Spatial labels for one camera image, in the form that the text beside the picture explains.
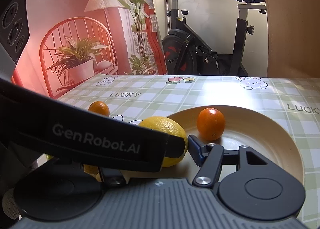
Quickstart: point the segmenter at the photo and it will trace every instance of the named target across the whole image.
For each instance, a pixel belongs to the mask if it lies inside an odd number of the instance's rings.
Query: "plant pot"
[[[81,65],[70,68],[68,72],[75,83],[89,79],[94,76],[93,61],[89,60]]]

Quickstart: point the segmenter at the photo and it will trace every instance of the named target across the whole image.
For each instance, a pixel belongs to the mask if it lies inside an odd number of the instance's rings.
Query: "lamp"
[[[110,27],[109,27],[109,22],[108,22],[108,17],[107,13],[105,11],[106,8],[110,7],[121,7],[122,5],[118,2],[118,0],[89,0],[87,3],[87,6],[84,9],[84,12],[89,12],[89,11],[95,11],[99,9],[103,9],[104,16],[106,18],[106,23],[107,23],[107,28],[111,34]],[[111,45],[112,45],[112,50],[113,54],[116,57],[116,51],[113,45],[113,40],[111,38]]]

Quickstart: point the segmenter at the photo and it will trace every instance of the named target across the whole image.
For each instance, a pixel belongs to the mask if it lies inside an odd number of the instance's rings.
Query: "plate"
[[[236,106],[211,105],[180,111],[169,115],[168,118],[180,124],[187,135],[194,134],[199,137],[196,120],[198,114],[208,107],[221,111],[226,119],[223,135],[214,141],[215,143],[222,145],[227,150],[238,150],[239,146],[248,145],[286,170],[301,183],[304,182],[303,161],[295,142],[279,124],[261,113]],[[187,152],[180,163],[169,168],[162,168],[160,172],[122,171],[122,173],[126,180],[130,177],[186,177],[192,182],[198,171],[199,167]],[[236,165],[223,166],[220,181],[235,171]]]

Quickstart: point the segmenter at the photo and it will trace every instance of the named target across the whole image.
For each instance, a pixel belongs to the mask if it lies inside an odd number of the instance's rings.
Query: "stationary bike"
[[[266,14],[265,5],[252,5],[265,0],[237,0],[247,4],[239,4],[239,18],[236,26],[236,37],[233,54],[220,54],[213,51],[191,27],[186,24],[188,10],[181,10],[183,18],[179,18],[178,0],[172,0],[171,30],[164,37],[162,44],[169,75],[214,75],[214,76],[248,76],[241,61],[247,32],[254,33],[254,26],[248,26],[248,10],[260,10]]]

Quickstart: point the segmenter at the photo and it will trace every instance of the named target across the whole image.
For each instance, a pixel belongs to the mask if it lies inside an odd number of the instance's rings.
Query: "gray gripper base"
[[[300,229],[295,218],[277,222],[243,219],[224,209],[211,190],[182,179],[132,179],[108,190],[90,211],[63,222],[21,219],[12,229]]]

